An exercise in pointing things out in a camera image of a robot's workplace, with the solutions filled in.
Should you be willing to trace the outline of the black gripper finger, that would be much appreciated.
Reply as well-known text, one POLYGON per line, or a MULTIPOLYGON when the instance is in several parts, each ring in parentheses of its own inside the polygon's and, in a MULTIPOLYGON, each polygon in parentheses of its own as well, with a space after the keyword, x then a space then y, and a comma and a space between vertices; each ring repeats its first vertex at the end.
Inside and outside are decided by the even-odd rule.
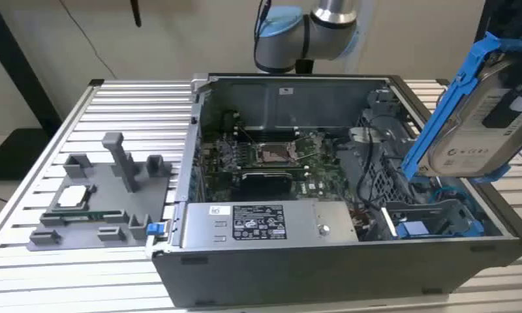
POLYGON ((506 128, 522 113, 522 83, 520 83, 501 97, 485 119, 482 125, 486 128, 506 128))

